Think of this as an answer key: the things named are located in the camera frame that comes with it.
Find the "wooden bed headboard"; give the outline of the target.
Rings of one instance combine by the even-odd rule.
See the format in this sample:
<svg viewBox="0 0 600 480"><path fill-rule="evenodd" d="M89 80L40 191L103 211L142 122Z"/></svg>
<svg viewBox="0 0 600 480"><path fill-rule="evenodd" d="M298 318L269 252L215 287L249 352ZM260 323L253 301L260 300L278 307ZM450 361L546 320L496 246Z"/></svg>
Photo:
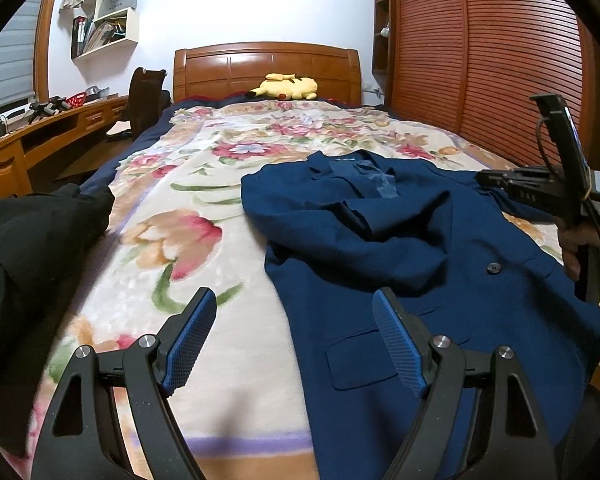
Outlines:
<svg viewBox="0 0 600 480"><path fill-rule="evenodd" d="M174 53L175 102L220 100L256 88L267 74L307 76L317 96L337 103L362 104L358 51L302 42L238 42L181 49Z"/></svg>

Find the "red-brown louvered wardrobe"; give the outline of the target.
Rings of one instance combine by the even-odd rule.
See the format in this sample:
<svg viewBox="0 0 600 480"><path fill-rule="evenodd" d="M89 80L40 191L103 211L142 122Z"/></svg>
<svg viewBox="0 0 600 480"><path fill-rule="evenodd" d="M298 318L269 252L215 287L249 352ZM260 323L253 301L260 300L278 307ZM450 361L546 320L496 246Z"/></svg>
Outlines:
<svg viewBox="0 0 600 480"><path fill-rule="evenodd" d="M376 0L375 32L401 154L463 169L555 159L533 103L555 92L600 170L600 44L565 0Z"/></svg>

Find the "grey window blind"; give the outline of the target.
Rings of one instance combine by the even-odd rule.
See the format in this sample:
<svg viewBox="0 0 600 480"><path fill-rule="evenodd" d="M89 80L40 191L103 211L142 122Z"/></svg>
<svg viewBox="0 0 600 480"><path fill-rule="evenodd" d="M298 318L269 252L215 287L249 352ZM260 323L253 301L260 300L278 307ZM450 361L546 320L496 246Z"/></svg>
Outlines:
<svg viewBox="0 0 600 480"><path fill-rule="evenodd" d="M33 96L33 57L42 0L26 0L0 32L0 108Z"/></svg>

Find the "white wall shelf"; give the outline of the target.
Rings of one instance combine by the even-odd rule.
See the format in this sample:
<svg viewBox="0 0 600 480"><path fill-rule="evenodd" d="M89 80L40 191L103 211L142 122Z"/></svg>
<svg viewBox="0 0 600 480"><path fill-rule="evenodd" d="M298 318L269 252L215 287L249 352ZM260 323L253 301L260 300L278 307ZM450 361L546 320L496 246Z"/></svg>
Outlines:
<svg viewBox="0 0 600 480"><path fill-rule="evenodd" d="M134 49L140 38L138 0L62 0L61 11L73 11L71 51L82 62L114 48Z"/></svg>

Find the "floral bed blanket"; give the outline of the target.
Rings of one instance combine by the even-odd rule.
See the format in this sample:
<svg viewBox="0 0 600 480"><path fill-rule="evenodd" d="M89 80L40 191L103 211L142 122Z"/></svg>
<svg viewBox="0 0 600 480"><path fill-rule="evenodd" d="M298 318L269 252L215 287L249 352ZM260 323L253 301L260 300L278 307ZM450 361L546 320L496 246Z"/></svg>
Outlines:
<svg viewBox="0 0 600 480"><path fill-rule="evenodd" d="M198 288L218 298L199 363L170 404L211 479L320 474L286 313L264 268L264 240L242 210L240 180L267 164L362 148L399 152L400 122L369 107L262 101L178 110L159 142L125 159L114 208L43 368L17 471L30 478L38 435L71 353L128 348L180 312Z"/></svg>

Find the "dark wooden chair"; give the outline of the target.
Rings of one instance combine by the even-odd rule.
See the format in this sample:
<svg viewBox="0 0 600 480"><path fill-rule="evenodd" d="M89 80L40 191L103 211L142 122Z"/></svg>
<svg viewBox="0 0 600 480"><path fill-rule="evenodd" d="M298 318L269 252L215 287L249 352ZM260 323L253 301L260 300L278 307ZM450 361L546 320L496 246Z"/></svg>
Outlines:
<svg viewBox="0 0 600 480"><path fill-rule="evenodd" d="M119 132L110 130L108 142L136 140L144 131L154 126L163 111L171 105L169 91L163 90L166 70L146 70L137 67L129 88L128 102L121 116L122 122L129 122L129 128Z"/></svg>

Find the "black tripod gadget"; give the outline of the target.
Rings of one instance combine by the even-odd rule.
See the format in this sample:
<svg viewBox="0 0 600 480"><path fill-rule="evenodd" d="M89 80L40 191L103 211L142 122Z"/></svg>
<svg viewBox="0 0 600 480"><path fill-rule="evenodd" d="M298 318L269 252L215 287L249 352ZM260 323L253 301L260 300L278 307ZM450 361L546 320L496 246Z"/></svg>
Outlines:
<svg viewBox="0 0 600 480"><path fill-rule="evenodd" d="M32 114L29 117L28 124L32 125L38 119L53 117L66 110L71 110L72 105L65 98L52 96L45 102L34 100L30 103L29 108Z"/></svg>

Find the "red basket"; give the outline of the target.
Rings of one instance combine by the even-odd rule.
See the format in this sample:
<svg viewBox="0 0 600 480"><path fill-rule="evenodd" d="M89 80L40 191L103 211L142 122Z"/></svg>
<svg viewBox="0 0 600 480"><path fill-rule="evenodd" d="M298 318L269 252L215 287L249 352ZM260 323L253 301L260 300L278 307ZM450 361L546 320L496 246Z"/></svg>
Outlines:
<svg viewBox="0 0 600 480"><path fill-rule="evenodd" d="M73 96L69 96L66 99L66 102L72 108L83 106L85 104L85 101L86 101L86 93L85 92L78 92L78 93L74 94Z"/></svg>

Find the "navy blue bed sheet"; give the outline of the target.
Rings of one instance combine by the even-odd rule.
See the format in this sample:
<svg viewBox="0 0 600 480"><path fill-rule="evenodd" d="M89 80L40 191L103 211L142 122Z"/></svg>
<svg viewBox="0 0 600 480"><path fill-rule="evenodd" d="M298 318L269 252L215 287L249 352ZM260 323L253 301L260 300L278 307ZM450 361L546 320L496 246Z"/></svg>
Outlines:
<svg viewBox="0 0 600 480"><path fill-rule="evenodd" d="M96 195L103 188L110 185L117 174L118 167L120 164L135 154L147 150L154 144L160 141L174 126L172 122L175 113L178 110L188 110L189 108L201 106L211 107L212 110L227 106L230 104L242 104L248 102L248 98L241 93L233 94L227 98L212 100L209 98L203 98L202 96L194 96L193 98L184 99L180 102L173 103L167 107L158 122L144 131L132 144L127 148L121 155L114 156L114 158L108 160L106 164L103 164L99 170L97 170L91 177L89 177L83 184L80 185L80 191L85 195Z"/></svg>

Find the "black folded garment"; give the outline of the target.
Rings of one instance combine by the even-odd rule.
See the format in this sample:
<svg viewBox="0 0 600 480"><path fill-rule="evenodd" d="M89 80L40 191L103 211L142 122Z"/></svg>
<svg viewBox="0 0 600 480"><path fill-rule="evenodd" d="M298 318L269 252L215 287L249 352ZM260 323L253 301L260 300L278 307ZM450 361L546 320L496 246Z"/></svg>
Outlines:
<svg viewBox="0 0 600 480"><path fill-rule="evenodd" d="M0 200L0 445L20 455L50 348L114 204L109 188Z"/></svg>

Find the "yellow Pikachu plush toy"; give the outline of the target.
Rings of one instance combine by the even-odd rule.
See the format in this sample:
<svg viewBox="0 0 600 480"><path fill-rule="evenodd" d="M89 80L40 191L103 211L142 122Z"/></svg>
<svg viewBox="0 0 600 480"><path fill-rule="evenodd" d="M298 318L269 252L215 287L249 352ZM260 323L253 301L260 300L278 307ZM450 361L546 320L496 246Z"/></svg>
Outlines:
<svg viewBox="0 0 600 480"><path fill-rule="evenodd" d="M317 82L310 77L296 75L267 74L257 88L246 92L248 99L265 96L266 98L289 100L315 100L317 98Z"/></svg>

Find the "wooden desk cabinet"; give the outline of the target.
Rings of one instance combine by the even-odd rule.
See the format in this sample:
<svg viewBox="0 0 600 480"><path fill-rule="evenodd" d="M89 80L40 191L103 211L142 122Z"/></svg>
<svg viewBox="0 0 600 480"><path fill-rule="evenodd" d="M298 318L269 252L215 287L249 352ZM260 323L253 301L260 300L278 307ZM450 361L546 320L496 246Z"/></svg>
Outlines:
<svg viewBox="0 0 600 480"><path fill-rule="evenodd" d="M105 142L128 99L113 96L40 119L0 139L0 199L47 188L80 157Z"/></svg>

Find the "navy blue suit jacket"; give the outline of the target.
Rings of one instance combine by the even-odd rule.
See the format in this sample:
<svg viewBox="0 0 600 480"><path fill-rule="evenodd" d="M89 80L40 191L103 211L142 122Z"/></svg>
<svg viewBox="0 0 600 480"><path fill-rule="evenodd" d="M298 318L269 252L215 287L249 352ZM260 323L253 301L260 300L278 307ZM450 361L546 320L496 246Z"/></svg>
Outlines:
<svg viewBox="0 0 600 480"><path fill-rule="evenodd" d="M541 211L470 171L366 151L265 166L242 179L242 206L268 242L322 478L382 477L419 407L373 318L384 287L464 349L512 347L562 449L600 360L600 310L516 227Z"/></svg>

